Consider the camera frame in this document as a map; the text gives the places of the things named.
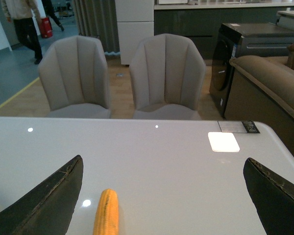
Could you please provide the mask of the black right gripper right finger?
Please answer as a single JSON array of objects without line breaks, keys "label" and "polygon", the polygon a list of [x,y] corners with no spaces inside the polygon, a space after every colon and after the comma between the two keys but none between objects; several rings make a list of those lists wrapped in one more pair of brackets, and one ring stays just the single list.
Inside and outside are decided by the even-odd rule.
[{"label": "black right gripper right finger", "polygon": [[243,176],[266,234],[294,235],[294,184],[253,158]]}]

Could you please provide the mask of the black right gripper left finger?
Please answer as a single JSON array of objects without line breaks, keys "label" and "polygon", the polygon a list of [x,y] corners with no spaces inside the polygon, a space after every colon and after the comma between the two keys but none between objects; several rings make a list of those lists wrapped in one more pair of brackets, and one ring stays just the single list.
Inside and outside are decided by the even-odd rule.
[{"label": "black right gripper left finger", "polygon": [[68,231],[83,178],[76,155],[44,181],[0,212],[0,235],[64,235]]}]

